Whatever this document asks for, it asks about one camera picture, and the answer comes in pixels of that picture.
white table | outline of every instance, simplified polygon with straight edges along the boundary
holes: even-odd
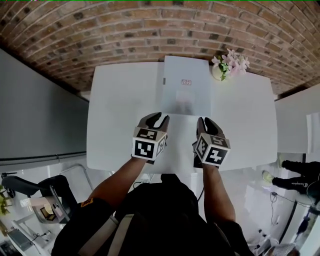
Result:
[[[142,117],[160,109],[163,74],[162,62],[95,68],[87,126],[89,168],[117,171],[130,158],[134,128]],[[277,120],[269,78],[252,73],[223,82],[211,78],[211,119],[231,145],[220,170],[274,162]],[[170,114],[167,147],[144,172],[200,172],[193,168],[192,152],[197,120],[198,116]]]

black shirt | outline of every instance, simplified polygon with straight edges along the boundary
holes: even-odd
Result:
[[[197,198],[181,182],[141,184],[112,214],[99,198],[79,204],[52,255],[253,255],[241,227],[206,223]]]

black chair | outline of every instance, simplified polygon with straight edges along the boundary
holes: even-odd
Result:
[[[63,175],[47,178],[38,184],[17,176],[7,176],[2,180],[1,184],[11,190],[27,195],[28,198],[34,195],[37,191],[40,191],[43,197],[54,197],[56,205],[62,211],[64,217],[58,223],[67,223],[77,207],[77,201],[70,190],[67,178]],[[46,224],[57,223],[57,221],[46,220],[39,213],[39,209],[37,209],[37,207],[33,206],[32,208],[40,222]]]

flower vase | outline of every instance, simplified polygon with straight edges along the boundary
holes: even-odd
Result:
[[[212,66],[212,76],[214,79],[221,81],[222,74],[223,73],[218,66],[216,67]]]

cable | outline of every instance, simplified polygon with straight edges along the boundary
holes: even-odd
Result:
[[[273,223],[273,218],[274,218],[274,206],[273,204],[278,200],[277,196],[270,193],[270,201],[271,201],[271,208],[272,208],[272,216],[271,216],[271,225],[276,226],[278,223],[274,224]]]
[[[43,237],[43,236],[46,236],[47,235],[47,233],[44,233],[44,234],[42,234],[42,235],[40,235],[39,233],[33,233],[33,236],[35,237],[32,241],[30,241],[30,245],[35,245],[34,243],[33,243],[33,241],[34,240],[36,240],[37,238],[40,238],[40,237]]]
[[[76,167],[82,168],[83,173],[84,173],[84,175],[85,175],[85,178],[87,179],[91,190],[94,191],[94,186],[92,185],[91,180],[90,180],[90,178],[89,178],[89,176],[88,176],[87,169],[86,169],[82,164],[79,164],[79,163],[74,164],[73,166],[69,167],[68,169],[62,170],[62,171],[59,173],[59,175],[64,176],[64,175],[63,175],[64,173],[66,173],[66,172],[68,172],[68,171],[71,171],[72,169],[74,169],[74,168],[76,168]]]
[[[201,191],[201,194],[200,194],[200,196],[199,196],[199,198],[198,198],[198,202],[199,202],[199,200],[201,199],[201,197],[202,197],[202,195],[203,195],[204,191],[205,191],[205,186],[203,186],[203,189],[202,189],[202,191]]]
[[[136,181],[135,183],[133,183],[133,189],[136,188],[136,187],[135,187],[135,184],[136,184],[136,183],[140,183],[140,184],[141,184],[142,182],[141,182],[141,181]]]
[[[284,197],[282,195],[277,194],[276,192],[271,192],[270,193],[270,201],[271,201],[271,208],[272,208],[272,216],[271,216],[271,225],[272,226],[275,226],[275,225],[278,224],[278,223],[277,224],[273,223],[273,218],[274,218],[274,206],[273,206],[273,203],[275,203],[278,200],[277,197],[281,197],[281,198],[286,199],[286,200],[288,200],[288,201],[290,201],[292,203],[297,203],[298,205],[301,205],[301,206],[303,206],[305,208],[310,208],[310,205],[302,204],[302,203],[299,203],[297,201],[292,201],[292,200],[290,200],[290,199],[288,199],[288,198],[286,198],[286,197]]]

